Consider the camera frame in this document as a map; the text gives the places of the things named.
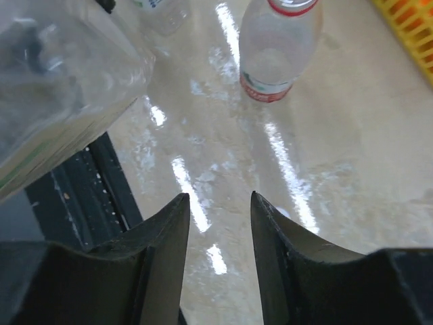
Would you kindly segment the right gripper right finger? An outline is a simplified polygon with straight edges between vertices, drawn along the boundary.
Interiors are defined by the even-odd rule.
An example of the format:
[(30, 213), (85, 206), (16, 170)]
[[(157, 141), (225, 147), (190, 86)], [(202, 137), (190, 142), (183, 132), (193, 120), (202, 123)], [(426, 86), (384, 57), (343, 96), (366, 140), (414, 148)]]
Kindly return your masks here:
[(253, 192), (250, 220), (265, 324), (431, 324), (432, 250), (363, 255), (326, 241)]

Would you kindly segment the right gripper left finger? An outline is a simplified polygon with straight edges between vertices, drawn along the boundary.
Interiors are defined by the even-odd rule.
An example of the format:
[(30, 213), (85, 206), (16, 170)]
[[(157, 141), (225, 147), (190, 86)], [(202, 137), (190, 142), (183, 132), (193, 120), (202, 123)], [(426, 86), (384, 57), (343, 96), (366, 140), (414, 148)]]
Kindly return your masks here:
[(190, 202), (83, 253), (57, 242), (1, 243), (2, 324), (176, 324)]

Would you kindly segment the large clear square bottle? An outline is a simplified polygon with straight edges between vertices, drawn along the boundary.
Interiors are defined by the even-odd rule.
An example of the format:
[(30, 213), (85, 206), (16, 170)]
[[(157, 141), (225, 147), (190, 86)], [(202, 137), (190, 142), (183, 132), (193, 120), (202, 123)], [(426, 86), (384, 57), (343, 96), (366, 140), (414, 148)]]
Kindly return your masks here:
[(104, 133), (155, 57), (131, 1), (1, 2), (1, 198)]

